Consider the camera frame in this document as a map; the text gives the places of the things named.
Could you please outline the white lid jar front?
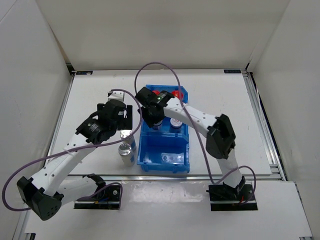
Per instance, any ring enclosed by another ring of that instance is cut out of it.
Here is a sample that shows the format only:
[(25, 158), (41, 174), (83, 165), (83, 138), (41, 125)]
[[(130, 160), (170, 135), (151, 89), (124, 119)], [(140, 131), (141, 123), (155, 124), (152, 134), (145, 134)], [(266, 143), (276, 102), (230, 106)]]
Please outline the white lid jar front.
[(161, 129), (161, 127), (162, 127), (162, 123), (163, 123), (163, 120), (155, 123), (155, 124), (153, 125), (152, 129), (155, 130), (155, 131), (159, 131), (159, 130)]

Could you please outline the white lid jar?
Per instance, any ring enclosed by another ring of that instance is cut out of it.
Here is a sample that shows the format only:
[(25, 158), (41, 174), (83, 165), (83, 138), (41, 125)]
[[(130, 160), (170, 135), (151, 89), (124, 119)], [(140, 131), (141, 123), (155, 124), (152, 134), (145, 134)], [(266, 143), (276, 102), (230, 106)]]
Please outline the white lid jar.
[(163, 123), (163, 120), (155, 123), (155, 124), (153, 125), (152, 129), (155, 130), (155, 131), (159, 131), (159, 130), (161, 129), (161, 127), (162, 127), (162, 123)]
[(170, 119), (170, 132), (180, 133), (182, 130), (183, 123), (175, 118)]

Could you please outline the red lid jar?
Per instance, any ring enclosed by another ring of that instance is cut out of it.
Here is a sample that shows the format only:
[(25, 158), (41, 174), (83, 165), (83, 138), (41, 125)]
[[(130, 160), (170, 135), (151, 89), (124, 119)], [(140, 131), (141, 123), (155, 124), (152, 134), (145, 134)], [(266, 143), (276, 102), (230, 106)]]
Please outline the red lid jar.
[(153, 90), (152, 92), (155, 93), (156, 95), (160, 94), (160, 92), (158, 90)]
[(184, 99), (184, 93), (182, 91), (174, 90), (171, 93), (180, 100)]

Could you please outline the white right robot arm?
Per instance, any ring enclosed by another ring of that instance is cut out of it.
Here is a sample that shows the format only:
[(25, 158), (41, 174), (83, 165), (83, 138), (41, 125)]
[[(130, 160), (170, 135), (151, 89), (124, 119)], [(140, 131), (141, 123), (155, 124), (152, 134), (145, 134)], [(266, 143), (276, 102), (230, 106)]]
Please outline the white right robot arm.
[(167, 117), (193, 128), (198, 137), (204, 136), (206, 143), (200, 144), (201, 149), (217, 159), (226, 197), (236, 200), (242, 195), (245, 178), (234, 156), (236, 134), (227, 115), (214, 116), (197, 110), (165, 90), (155, 94), (143, 87), (135, 98), (142, 105), (140, 114), (148, 127)]

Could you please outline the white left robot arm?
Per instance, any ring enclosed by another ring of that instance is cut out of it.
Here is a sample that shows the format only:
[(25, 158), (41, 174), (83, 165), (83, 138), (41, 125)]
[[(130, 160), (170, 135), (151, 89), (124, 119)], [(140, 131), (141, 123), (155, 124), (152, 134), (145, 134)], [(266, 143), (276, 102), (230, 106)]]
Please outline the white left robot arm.
[(106, 183), (92, 173), (82, 179), (64, 184), (69, 173), (97, 146), (106, 142), (120, 130), (132, 130), (133, 107), (111, 99), (97, 104), (92, 113), (75, 130), (75, 134), (60, 156), (30, 178), (21, 177), (17, 188), (24, 203), (43, 221), (52, 218), (58, 210), (78, 199), (99, 201), (104, 198)]

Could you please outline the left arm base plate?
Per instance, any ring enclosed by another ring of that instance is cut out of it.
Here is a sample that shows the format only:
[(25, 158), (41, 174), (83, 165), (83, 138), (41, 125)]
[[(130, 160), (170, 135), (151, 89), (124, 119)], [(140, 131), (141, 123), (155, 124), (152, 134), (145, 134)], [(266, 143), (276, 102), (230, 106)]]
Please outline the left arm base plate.
[(113, 182), (92, 198), (76, 201), (75, 210), (119, 210), (121, 208), (123, 186), (119, 182)]

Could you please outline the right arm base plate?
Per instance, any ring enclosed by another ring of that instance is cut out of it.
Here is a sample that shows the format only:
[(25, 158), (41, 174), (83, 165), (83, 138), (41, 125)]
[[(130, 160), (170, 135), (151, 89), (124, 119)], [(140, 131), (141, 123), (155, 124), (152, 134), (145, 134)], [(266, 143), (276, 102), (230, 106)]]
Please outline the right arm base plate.
[(209, 194), (210, 210), (216, 211), (257, 211), (258, 205), (255, 196), (252, 196), (253, 186), (245, 184), (238, 195), (232, 196), (225, 187), (209, 185), (206, 191)]

